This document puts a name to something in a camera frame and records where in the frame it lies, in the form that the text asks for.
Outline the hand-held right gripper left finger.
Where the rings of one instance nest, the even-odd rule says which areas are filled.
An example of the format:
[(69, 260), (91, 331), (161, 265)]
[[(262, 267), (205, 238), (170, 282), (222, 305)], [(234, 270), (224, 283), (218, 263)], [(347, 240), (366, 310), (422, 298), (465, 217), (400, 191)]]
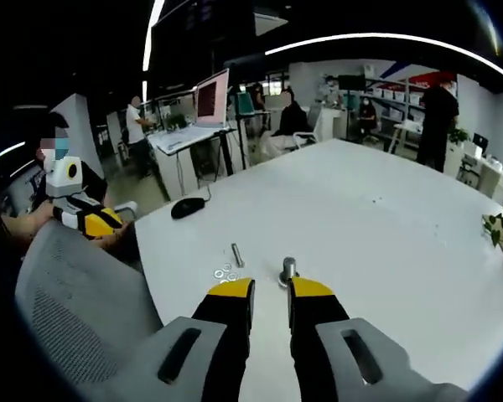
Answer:
[(250, 354), (255, 281), (212, 287), (191, 317), (148, 338), (88, 401), (237, 401)]

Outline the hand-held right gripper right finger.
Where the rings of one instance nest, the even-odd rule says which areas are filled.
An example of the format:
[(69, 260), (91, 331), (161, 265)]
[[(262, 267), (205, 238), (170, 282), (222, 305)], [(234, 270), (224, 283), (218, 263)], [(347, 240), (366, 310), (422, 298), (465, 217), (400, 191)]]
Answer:
[(466, 401), (450, 383), (415, 371), (406, 350), (363, 318), (351, 318), (320, 282), (288, 282), (290, 351), (303, 401)]

